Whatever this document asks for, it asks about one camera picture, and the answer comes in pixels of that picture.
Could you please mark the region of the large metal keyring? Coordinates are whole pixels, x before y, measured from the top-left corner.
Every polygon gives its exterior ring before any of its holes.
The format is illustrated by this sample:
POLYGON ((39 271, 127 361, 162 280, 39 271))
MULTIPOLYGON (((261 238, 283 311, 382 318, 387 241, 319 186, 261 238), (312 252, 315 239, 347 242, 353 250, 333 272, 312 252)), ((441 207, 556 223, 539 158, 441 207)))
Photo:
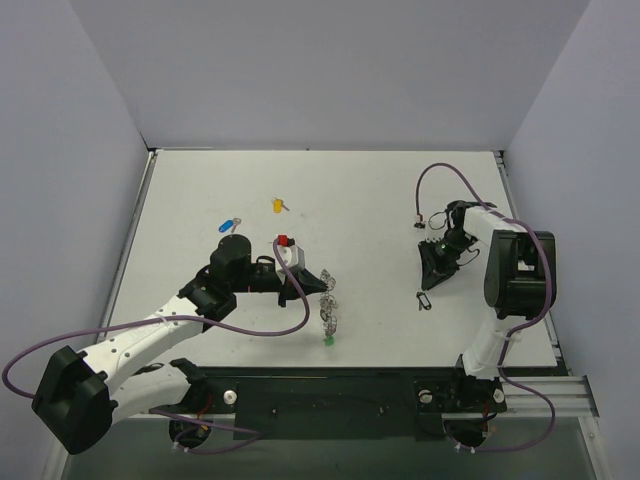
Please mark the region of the large metal keyring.
POLYGON ((326 290, 320 296, 320 318, 323 325, 324 335, 329 339, 335 335, 338 327, 338 319, 336 316, 338 302, 333 295, 336 280, 326 269, 322 270, 320 280, 326 286, 326 290))

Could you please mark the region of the black tag key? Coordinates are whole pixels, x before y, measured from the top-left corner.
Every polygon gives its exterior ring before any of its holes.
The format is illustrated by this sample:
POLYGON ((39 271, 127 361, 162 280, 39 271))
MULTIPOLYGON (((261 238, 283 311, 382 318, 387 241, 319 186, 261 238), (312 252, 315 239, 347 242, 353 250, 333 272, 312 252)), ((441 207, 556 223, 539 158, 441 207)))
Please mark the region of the black tag key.
POLYGON ((418 302, 419 311, 430 311, 432 309, 432 303, 429 300, 429 297, 427 296, 425 291, 422 291, 422 290, 417 291, 416 299, 418 302))

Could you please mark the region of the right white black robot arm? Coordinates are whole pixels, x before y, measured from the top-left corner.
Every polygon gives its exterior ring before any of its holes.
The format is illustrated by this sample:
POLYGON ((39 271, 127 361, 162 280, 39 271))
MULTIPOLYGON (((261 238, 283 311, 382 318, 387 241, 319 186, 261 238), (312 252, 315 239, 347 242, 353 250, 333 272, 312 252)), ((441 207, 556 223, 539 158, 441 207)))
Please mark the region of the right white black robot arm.
POLYGON ((472 246, 488 249, 484 300, 495 316, 483 321, 461 355, 464 374, 447 383, 449 402, 468 409, 483 395, 479 380, 492 380, 520 332, 544 318, 557 295, 556 239, 548 231, 529 231, 491 203, 454 201, 442 212, 444 233, 418 243, 421 289, 431 290, 461 269, 472 246))

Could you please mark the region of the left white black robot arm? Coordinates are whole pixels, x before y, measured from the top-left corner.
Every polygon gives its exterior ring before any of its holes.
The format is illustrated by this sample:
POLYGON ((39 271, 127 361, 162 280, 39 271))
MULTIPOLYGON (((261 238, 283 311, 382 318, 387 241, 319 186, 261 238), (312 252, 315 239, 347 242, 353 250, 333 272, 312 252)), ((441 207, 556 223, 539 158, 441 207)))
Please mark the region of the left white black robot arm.
POLYGON ((179 343, 212 327, 230 330, 225 318, 240 293, 274 293, 280 307, 332 290, 328 272, 315 276, 295 240, 278 236, 271 257, 252 258, 250 240, 223 237, 201 268, 151 316, 118 325, 106 341, 74 351, 65 346, 50 357, 32 401, 35 414, 72 454, 94 446, 120 420, 156 406, 192 412, 206 397, 204 384, 187 374, 143 367, 179 343))

